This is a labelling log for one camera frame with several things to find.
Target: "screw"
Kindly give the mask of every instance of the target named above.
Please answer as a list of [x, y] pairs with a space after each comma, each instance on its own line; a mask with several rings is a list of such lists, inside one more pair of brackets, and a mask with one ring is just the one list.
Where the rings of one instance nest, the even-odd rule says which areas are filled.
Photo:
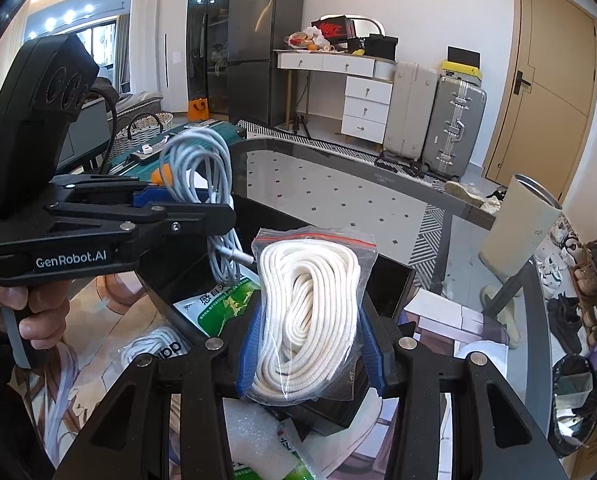
[[487, 356], [481, 352], [474, 352], [470, 355], [469, 360], [477, 366], [483, 366], [487, 364]]
[[141, 354], [136, 358], [136, 366], [140, 366], [141, 368], [146, 367], [152, 362], [152, 355], [150, 354]]
[[402, 337], [399, 339], [399, 346], [404, 350], [414, 350], [417, 344], [416, 339], [413, 337]]
[[208, 350], [220, 350], [223, 348], [223, 339], [220, 337], [211, 337], [205, 341], [205, 348]]

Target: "window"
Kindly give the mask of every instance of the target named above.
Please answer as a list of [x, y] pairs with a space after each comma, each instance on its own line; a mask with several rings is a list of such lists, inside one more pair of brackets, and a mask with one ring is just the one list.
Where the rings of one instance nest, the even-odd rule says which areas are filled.
[[71, 32], [76, 33], [90, 56], [94, 58], [98, 66], [107, 69], [107, 77], [114, 81], [116, 22], [101, 23]]

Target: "silver suitcase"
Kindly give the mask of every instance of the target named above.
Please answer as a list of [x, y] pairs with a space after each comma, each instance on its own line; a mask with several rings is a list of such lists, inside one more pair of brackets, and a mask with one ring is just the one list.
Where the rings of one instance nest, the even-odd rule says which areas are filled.
[[423, 162], [448, 178], [465, 174], [485, 112], [487, 95], [472, 83], [443, 76], [439, 80]]
[[383, 148], [418, 160], [430, 124], [439, 73], [416, 63], [399, 63], [394, 76]]

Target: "blue gripper pad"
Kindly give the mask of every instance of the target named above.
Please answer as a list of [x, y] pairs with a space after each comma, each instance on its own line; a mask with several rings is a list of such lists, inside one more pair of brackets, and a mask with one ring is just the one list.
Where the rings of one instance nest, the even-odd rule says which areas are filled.
[[361, 325], [361, 333], [363, 334], [363, 346], [361, 348], [363, 364], [370, 379], [370, 386], [376, 388], [379, 397], [382, 397], [386, 387], [386, 381], [383, 377], [383, 354], [374, 337], [374, 332], [364, 306], [359, 308], [359, 323]]
[[[196, 193], [198, 195], [198, 199], [201, 202], [205, 202], [208, 198], [208, 190], [207, 189], [197, 189]], [[134, 194], [133, 206], [134, 207], [144, 207], [150, 202], [162, 202], [162, 203], [176, 203], [174, 197], [170, 195], [170, 192], [164, 186], [150, 186], [147, 187], [141, 193]]]
[[248, 305], [248, 308], [254, 308], [254, 317], [247, 330], [241, 352], [238, 356], [238, 377], [236, 378], [236, 390], [240, 397], [250, 389], [254, 382], [256, 365], [258, 364], [258, 347], [261, 338], [262, 325], [262, 306], [261, 300], [256, 305]]

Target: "curtain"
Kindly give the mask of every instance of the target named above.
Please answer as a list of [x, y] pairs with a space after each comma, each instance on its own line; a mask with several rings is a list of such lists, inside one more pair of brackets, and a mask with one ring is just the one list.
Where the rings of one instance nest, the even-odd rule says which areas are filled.
[[158, 0], [132, 0], [130, 6], [130, 86], [133, 94], [158, 91]]
[[0, 89], [14, 58], [24, 43], [30, 0], [25, 1], [0, 39]]
[[114, 88], [120, 93], [120, 85], [128, 80], [130, 62], [130, 15], [116, 18], [116, 42], [114, 45]]

